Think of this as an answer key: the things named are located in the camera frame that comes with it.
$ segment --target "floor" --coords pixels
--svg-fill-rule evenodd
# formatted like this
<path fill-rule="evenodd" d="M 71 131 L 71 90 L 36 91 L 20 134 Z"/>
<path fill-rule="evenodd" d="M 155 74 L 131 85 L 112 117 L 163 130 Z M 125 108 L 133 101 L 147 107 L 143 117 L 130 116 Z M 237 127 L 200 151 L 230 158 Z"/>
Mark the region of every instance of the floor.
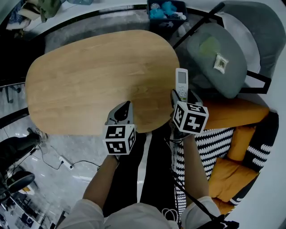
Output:
<path fill-rule="evenodd" d="M 189 23 L 184 24 L 185 29 L 191 27 L 199 19 L 200 16 L 190 16 Z M 122 30 L 147 30 L 147 22 L 148 17 L 145 10 L 109 13 L 87 18 L 48 34 L 46 36 L 45 52 L 50 52 L 63 45 L 95 35 Z M 171 43 L 174 43 L 178 38 L 179 34 L 176 33 L 171 38 Z M 196 70 L 188 66 L 185 61 L 187 58 L 185 50 L 178 49 L 176 52 L 181 67 L 188 68 L 189 72 L 193 71 L 192 75 L 195 76 Z M 20 93 L 9 89 L 9 95 L 13 99 L 13 103 L 7 103 L 4 91 L 0 93 L 0 118 L 27 107 L 25 102 L 25 86 L 20 85 L 17 87 L 21 87 Z M 12 136 L 26 136 L 28 134 L 28 127 L 32 129 L 36 128 L 29 116 L 1 129 L 0 141 Z M 151 136 L 149 135 L 145 144 L 146 152 L 150 140 Z M 51 222 L 56 224 L 62 211 L 70 212 L 76 201 L 82 198 L 84 190 L 97 171 L 97 166 L 81 162 L 77 163 L 73 170 L 69 170 L 64 165 L 60 169 L 55 170 L 46 165 L 43 159 L 54 168 L 58 168 L 60 165 L 60 156 L 64 156 L 71 163 L 87 160 L 100 165 L 106 153 L 104 152 L 102 139 L 98 136 L 49 135 L 48 141 L 41 146 L 41 149 L 42 152 L 37 150 L 32 156 L 27 157 L 21 163 L 21 166 L 36 176 L 35 182 L 39 189 L 36 190 L 35 195 L 30 197 L 34 203 L 37 203 L 41 211 L 46 214 L 47 217 L 43 228 L 48 229 Z M 138 198 L 142 192 L 146 162 L 147 155 L 145 154 L 139 166 Z"/>

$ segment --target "wooden table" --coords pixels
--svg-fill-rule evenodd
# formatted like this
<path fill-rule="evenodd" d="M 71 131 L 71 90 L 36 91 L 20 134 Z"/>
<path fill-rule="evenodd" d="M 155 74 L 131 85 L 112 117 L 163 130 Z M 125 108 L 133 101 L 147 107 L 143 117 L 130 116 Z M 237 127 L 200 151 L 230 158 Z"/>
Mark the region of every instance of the wooden table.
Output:
<path fill-rule="evenodd" d="M 26 78 L 32 121 L 48 134 L 99 135 L 108 113 L 134 105 L 138 132 L 170 119 L 175 51 L 160 36 L 130 30 L 80 40 L 36 59 Z"/>

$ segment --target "gray chair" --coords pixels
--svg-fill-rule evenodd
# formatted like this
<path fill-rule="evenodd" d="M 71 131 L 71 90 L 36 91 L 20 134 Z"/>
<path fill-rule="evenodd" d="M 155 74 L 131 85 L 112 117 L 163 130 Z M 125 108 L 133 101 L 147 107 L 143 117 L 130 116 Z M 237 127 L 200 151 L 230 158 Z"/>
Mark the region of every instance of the gray chair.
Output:
<path fill-rule="evenodd" d="M 260 71 L 247 71 L 242 50 L 235 39 L 223 27 L 208 23 L 209 18 L 222 11 L 242 22 L 253 36 L 260 56 Z M 224 1 L 213 8 L 191 28 L 174 46 L 177 48 L 186 38 L 187 51 L 198 64 L 204 76 L 215 89 L 204 89 L 204 92 L 219 91 L 227 98 L 233 98 L 238 93 L 267 93 L 277 59 L 286 43 L 284 26 L 276 13 L 267 5 L 258 2 Z M 202 52 L 201 45 L 209 38 L 213 45 L 209 53 Z M 229 60 L 226 73 L 213 69 L 216 53 Z M 242 88 L 246 76 L 254 77 L 262 82 L 262 88 Z"/>

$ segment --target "remote control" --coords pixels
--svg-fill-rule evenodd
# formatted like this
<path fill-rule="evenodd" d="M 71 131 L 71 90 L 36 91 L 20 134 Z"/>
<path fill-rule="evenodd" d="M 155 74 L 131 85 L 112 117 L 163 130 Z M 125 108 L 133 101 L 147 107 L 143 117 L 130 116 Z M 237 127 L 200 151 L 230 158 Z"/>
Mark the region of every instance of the remote control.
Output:
<path fill-rule="evenodd" d="M 188 70 L 184 68 L 176 68 L 176 91 L 182 102 L 188 102 Z"/>

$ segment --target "black pants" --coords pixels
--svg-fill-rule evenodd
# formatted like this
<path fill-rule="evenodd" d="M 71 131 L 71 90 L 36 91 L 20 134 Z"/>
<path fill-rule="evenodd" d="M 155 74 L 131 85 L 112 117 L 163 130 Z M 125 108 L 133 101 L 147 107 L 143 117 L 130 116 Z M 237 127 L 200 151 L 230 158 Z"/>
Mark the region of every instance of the black pants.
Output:
<path fill-rule="evenodd" d="M 169 139 L 170 134 L 171 129 L 168 124 L 152 132 L 140 200 L 141 203 L 156 207 L 160 212 L 163 208 L 176 209 L 174 181 L 170 173 L 172 156 L 164 140 L 164 138 Z M 120 158 L 120 164 L 115 171 L 103 207 L 104 217 L 137 203 L 138 166 L 143 156 L 146 134 L 137 134 L 136 137 L 131 153 Z"/>
<path fill-rule="evenodd" d="M 20 160 L 33 147 L 40 144 L 41 137 L 31 133 L 27 137 L 11 137 L 0 142 L 0 171 L 7 170 L 13 163 Z"/>

